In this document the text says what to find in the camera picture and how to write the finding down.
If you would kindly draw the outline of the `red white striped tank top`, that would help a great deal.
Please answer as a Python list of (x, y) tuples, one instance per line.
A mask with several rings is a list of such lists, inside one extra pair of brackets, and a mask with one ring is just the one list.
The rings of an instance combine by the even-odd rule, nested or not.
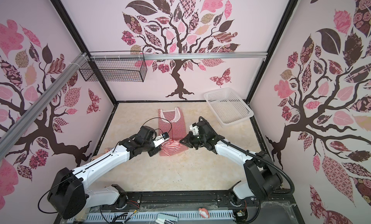
[(158, 128), (169, 134), (169, 140), (161, 145), (160, 156), (173, 156), (188, 150), (188, 147), (179, 143), (187, 135), (183, 111), (175, 107), (171, 111), (158, 110)]

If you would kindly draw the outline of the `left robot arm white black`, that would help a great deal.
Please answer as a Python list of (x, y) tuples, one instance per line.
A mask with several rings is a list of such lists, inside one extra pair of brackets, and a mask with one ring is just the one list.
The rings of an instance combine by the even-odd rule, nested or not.
[(84, 209), (112, 205), (123, 209), (128, 202), (127, 192), (117, 184), (101, 189), (90, 186), (101, 176), (141, 154), (157, 153), (169, 139), (164, 133), (155, 139), (140, 139), (138, 135), (120, 141), (108, 153), (73, 170), (61, 169), (54, 179), (47, 200), (64, 220), (75, 217)]

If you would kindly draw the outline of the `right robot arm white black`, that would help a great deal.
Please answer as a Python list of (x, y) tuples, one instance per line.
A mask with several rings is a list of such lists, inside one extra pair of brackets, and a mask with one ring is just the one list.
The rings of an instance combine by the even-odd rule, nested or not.
[(265, 155), (263, 152), (243, 152), (237, 146), (232, 146), (227, 139), (220, 135), (193, 135), (192, 132), (180, 140), (180, 143), (188, 148), (206, 148), (215, 154), (224, 156), (243, 167), (246, 181), (236, 183), (229, 189), (228, 199), (234, 206), (240, 206), (247, 198), (264, 200), (278, 189), (283, 180), (278, 172), (267, 163), (259, 160)]

